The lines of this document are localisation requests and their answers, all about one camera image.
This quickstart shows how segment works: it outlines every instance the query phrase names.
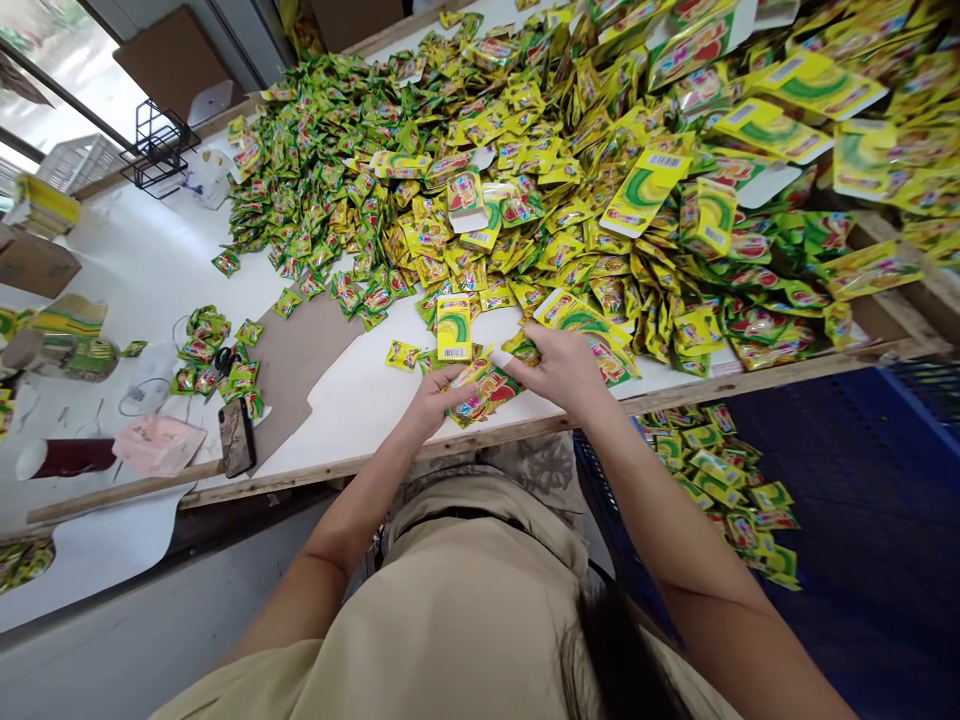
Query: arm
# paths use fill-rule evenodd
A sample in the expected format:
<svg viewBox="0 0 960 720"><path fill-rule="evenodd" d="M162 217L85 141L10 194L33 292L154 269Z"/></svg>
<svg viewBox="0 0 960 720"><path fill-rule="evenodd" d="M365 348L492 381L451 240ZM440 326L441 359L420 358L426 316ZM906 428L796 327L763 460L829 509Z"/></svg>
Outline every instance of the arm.
<svg viewBox="0 0 960 720"><path fill-rule="evenodd" d="M347 584L410 463L440 429L444 411L469 399L476 390L471 383L441 393L462 369L462 365L450 365L423 378L400 422L320 518L273 596L221 666L261 650L327 634Z"/></svg>
<svg viewBox="0 0 960 720"><path fill-rule="evenodd" d="M526 323L536 367L493 358L583 427L690 662L747 720L855 718L736 553L607 391L585 338Z"/></svg>

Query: beige shirt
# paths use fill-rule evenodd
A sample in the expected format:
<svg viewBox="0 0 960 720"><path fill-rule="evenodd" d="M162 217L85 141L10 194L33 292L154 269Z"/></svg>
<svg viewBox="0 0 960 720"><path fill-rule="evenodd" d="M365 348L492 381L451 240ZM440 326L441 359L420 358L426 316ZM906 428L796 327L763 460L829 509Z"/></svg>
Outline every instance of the beige shirt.
<svg viewBox="0 0 960 720"><path fill-rule="evenodd" d="M514 517L443 518L483 507ZM455 478L403 508L387 560L343 606L324 640L220 668L155 720L236 718L562 718L558 642L576 623L586 549L521 488ZM648 636L695 717L739 717L672 650Z"/></svg>

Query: black wire rack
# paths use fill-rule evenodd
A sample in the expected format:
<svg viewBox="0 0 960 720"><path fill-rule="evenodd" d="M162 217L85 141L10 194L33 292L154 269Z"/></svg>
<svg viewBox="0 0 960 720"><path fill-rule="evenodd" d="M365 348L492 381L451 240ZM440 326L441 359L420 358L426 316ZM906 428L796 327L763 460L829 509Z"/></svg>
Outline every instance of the black wire rack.
<svg viewBox="0 0 960 720"><path fill-rule="evenodd" d="M121 153L123 176L157 200L180 189L187 177L184 155L200 144L199 136L172 110L153 100L137 107L137 140Z"/></svg>

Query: hand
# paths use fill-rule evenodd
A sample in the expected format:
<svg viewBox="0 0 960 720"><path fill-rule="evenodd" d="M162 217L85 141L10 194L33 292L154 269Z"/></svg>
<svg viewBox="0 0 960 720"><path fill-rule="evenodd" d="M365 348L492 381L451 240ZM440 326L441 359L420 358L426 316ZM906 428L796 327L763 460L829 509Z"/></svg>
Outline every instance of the hand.
<svg viewBox="0 0 960 720"><path fill-rule="evenodd" d="M592 410L610 403L612 396L585 335L551 330L532 320L521 329L543 354L540 364L530 367L498 349L490 355L498 367L537 395L559 405L581 424Z"/></svg>
<svg viewBox="0 0 960 720"><path fill-rule="evenodd" d="M466 367L465 365L447 365L423 376L417 394L410 401L410 407L400 418L397 428L412 433L421 443L433 437L443 425L444 411L454 405L464 403L477 392L476 383L467 383L458 388L443 389Z"/></svg>

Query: phone case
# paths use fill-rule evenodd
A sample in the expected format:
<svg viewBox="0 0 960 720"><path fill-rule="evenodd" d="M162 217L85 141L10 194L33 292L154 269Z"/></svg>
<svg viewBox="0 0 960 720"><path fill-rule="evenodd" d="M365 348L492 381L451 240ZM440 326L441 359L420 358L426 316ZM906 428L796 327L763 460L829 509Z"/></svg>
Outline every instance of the phone case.
<svg viewBox="0 0 960 720"><path fill-rule="evenodd" d="M257 464L257 454L253 447L253 425L247 415L243 398L227 403L219 417L224 475L235 478Z"/></svg>

